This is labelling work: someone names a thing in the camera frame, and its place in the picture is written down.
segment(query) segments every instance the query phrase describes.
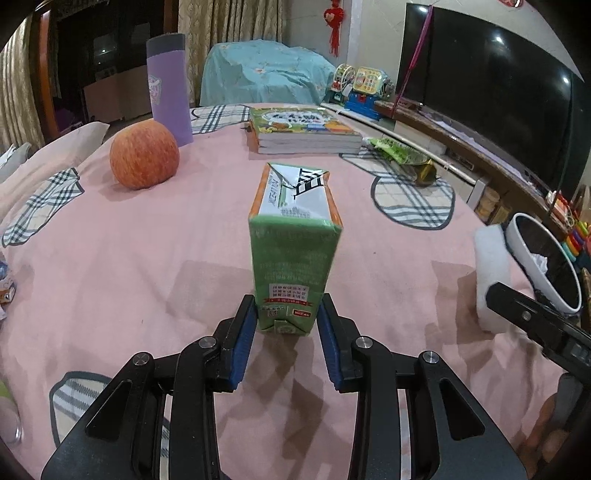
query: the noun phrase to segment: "white wall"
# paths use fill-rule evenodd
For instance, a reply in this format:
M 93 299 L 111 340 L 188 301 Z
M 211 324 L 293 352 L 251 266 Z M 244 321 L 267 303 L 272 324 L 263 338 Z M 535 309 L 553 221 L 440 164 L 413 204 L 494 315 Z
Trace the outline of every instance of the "white wall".
M 464 14 L 472 15 L 506 28 L 527 38 L 580 73 L 568 52 L 544 18 L 527 2 L 520 8 L 509 8 L 497 0 L 359 0 L 363 2 L 357 55 L 351 63 L 355 66 L 384 70 L 394 80 L 404 36 L 406 4 L 434 4 Z
M 347 60 L 350 12 L 353 0 L 343 0 L 345 20 L 340 27 L 339 56 L 330 54 L 332 29 L 324 21 L 324 10 L 331 8 L 330 0 L 286 0 L 284 43 L 289 47 L 304 47 L 321 54 L 333 65 Z

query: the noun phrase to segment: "apple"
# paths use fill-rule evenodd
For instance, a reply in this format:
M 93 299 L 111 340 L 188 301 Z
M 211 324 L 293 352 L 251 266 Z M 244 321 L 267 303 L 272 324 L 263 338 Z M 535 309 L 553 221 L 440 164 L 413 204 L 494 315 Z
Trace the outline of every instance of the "apple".
M 180 155 L 174 135 L 156 120 L 123 129 L 113 139 L 111 170 L 121 185 L 146 189 L 174 176 Z

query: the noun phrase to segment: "beige curtain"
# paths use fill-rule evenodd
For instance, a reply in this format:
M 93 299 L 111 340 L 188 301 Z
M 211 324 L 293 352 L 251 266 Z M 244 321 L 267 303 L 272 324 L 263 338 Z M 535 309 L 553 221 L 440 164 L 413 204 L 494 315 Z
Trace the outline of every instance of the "beige curtain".
M 284 0 L 179 0 L 178 31 L 187 36 L 189 98 L 199 105 L 209 50 L 231 41 L 282 41 Z
M 29 142 L 33 149 L 45 141 L 35 108 L 29 73 L 29 33 L 26 18 L 0 52 L 0 152 Z

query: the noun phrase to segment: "stack of books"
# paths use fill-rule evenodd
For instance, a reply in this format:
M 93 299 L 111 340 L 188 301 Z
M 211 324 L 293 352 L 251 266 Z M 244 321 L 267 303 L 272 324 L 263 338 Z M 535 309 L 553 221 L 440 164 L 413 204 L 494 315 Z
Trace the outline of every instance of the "stack of books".
M 250 122 L 263 154 L 357 154 L 363 141 L 325 108 L 251 108 Z

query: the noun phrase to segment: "pillow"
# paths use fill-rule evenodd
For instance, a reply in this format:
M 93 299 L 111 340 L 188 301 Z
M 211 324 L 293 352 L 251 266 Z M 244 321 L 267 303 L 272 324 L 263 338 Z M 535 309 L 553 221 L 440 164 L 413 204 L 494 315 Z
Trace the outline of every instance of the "pillow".
M 12 144 L 8 150 L 6 150 L 2 155 L 0 155 L 0 167 L 4 165 L 10 156 L 15 152 L 17 148 Z
M 30 143 L 25 143 L 18 147 L 8 161 L 0 167 L 0 183 L 3 183 L 10 175 L 16 172 L 17 168 L 29 158 L 29 150 L 31 149 Z
M 41 182 L 57 172 L 77 167 L 100 147 L 108 124 L 92 122 L 38 150 L 26 163 L 0 184 L 0 219 L 2 228 L 35 193 Z

